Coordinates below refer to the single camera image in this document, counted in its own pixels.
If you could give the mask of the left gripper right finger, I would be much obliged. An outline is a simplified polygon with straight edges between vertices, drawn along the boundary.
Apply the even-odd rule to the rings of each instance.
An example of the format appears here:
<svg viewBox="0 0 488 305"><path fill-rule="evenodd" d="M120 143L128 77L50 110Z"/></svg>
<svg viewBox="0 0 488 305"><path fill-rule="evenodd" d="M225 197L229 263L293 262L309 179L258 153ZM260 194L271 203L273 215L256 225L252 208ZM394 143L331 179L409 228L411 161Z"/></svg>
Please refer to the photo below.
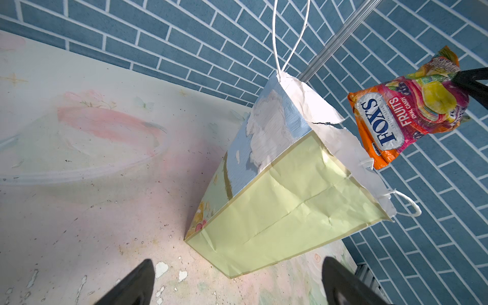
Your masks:
<svg viewBox="0 0 488 305"><path fill-rule="evenodd" d="M326 257L324 260L322 283L328 304L391 304L389 299L389 302L384 302L355 273L333 257Z"/></svg>

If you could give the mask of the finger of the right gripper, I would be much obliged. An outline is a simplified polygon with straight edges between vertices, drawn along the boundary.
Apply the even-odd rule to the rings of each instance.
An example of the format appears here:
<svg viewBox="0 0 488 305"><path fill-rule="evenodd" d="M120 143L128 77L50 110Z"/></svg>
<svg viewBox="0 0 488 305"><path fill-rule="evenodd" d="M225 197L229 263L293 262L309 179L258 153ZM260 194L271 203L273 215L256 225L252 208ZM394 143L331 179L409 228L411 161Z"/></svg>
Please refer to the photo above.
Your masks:
<svg viewBox="0 0 488 305"><path fill-rule="evenodd" d="M486 67L457 72L451 81L475 100L487 100L487 85L480 80L487 80Z"/></svg>

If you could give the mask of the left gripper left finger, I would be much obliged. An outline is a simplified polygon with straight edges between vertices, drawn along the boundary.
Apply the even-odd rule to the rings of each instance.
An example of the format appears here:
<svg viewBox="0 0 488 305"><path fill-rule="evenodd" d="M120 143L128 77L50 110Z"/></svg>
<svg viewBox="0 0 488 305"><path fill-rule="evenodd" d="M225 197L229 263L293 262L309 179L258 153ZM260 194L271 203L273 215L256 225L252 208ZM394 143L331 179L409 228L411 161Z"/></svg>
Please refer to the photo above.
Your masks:
<svg viewBox="0 0 488 305"><path fill-rule="evenodd" d="M154 286L155 268L151 259L145 259L95 305L149 305Z"/></svg>

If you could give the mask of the Fox's fruits candy bag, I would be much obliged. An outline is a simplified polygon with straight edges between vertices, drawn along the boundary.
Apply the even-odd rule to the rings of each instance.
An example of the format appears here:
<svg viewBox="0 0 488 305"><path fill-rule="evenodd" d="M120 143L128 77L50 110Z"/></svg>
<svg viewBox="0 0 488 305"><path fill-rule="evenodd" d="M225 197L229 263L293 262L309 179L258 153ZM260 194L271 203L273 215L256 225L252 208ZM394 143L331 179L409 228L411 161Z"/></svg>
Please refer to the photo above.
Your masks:
<svg viewBox="0 0 488 305"><path fill-rule="evenodd" d="M348 95L376 170L423 136L460 126L470 98L452 82L459 71L457 55L443 47L416 72Z"/></svg>

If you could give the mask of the green floral paper bag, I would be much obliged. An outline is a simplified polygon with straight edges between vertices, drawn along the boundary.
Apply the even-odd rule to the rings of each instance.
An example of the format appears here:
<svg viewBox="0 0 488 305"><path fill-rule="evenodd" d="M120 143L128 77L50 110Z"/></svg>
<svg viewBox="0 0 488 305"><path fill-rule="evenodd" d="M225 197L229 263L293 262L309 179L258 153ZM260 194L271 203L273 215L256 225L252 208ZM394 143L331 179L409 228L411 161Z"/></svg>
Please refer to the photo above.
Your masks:
<svg viewBox="0 0 488 305"><path fill-rule="evenodd" d="M343 116L277 62L185 242L228 278L285 261L397 210Z"/></svg>

